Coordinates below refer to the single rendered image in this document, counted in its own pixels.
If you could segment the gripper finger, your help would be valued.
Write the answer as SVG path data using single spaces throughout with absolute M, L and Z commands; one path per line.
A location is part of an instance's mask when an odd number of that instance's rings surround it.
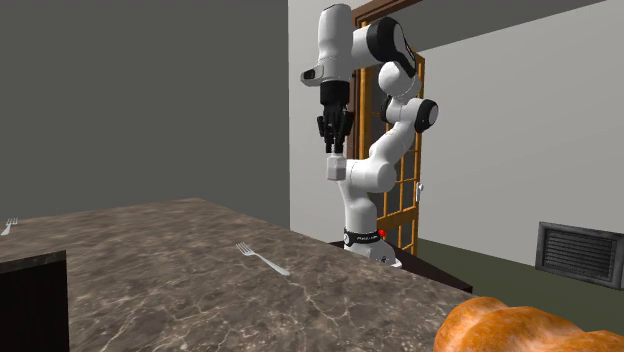
M 325 152 L 331 154 L 334 152 L 335 144 L 335 114 L 329 113 L 317 117 L 317 126 L 320 136 L 325 144 Z
M 341 111 L 335 120 L 335 153 L 342 154 L 344 152 L 344 143 L 347 136 L 350 135 L 353 125 L 353 113 L 347 110 Z

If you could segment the grey wall vent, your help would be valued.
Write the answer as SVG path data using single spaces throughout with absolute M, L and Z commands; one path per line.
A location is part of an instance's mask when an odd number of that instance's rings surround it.
M 535 268 L 624 291 L 624 234 L 540 221 Z

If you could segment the wooden door with glass panes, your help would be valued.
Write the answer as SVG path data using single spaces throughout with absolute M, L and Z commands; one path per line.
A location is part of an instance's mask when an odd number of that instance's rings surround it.
M 422 0 L 371 0 L 352 11 L 352 23 L 360 28 L 369 23 L 417 4 Z M 347 155 L 355 159 L 369 156 L 372 145 L 372 121 L 380 115 L 372 105 L 372 83 L 374 74 L 370 68 L 354 71 L 351 79 L 349 110 L 355 114 L 355 122 L 348 137 Z M 419 199 L 423 190 L 421 184 L 422 136 L 415 135 L 413 146 L 400 159 L 398 210 L 388 210 L 389 194 L 383 194 L 383 214 L 377 218 L 377 225 L 385 231 L 397 231 L 397 247 L 415 256 L 418 253 Z

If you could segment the black box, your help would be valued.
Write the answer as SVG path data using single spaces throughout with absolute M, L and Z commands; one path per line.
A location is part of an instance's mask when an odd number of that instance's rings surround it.
M 70 352 L 64 251 L 0 262 L 0 352 Z

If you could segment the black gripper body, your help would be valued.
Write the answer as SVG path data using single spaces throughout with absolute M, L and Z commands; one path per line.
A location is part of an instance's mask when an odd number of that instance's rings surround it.
M 323 116 L 329 118 L 339 115 L 348 105 L 350 99 L 350 83 L 342 80 L 323 82 L 320 85 L 320 103 Z

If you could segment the golden brown bread loaf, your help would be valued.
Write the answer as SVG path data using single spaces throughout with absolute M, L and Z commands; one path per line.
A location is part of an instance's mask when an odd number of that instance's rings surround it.
M 493 297 L 478 297 L 449 313 L 433 352 L 624 352 L 624 336 L 585 332 L 533 307 L 509 307 Z

